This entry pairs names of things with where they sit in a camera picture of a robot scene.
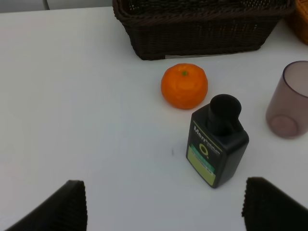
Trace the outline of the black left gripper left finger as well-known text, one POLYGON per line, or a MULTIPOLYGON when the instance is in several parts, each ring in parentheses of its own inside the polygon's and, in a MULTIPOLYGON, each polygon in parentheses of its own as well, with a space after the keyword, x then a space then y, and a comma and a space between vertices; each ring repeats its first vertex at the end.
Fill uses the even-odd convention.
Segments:
POLYGON ((85 183, 69 180, 9 231, 85 231, 87 200, 85 183))

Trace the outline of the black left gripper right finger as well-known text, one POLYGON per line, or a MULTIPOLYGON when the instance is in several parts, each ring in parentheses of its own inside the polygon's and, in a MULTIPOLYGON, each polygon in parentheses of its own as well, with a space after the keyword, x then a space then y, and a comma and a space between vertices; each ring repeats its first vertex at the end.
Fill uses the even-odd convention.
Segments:
POLYGON ((262 177, 247 179, 242 217, 247 231, 308 229, 308 209, 262 177))

